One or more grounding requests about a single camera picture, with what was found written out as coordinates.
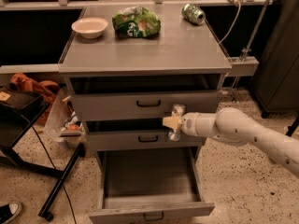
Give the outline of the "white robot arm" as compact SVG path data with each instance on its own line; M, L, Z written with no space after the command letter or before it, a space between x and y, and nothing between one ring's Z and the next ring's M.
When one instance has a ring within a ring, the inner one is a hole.
M299 176L299 140L264 127L236 108L226 107L217 113L178 113L163 118L163 126L231 146L253 144L293 175Z

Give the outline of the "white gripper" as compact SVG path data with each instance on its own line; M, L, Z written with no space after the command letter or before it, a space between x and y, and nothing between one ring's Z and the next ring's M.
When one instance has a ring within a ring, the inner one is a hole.
M185 134L198 136L197 120L199 117L199 113L186 113L182 118L181 116L165 117L163 118L163 126L173 130L179 130L181 127Z

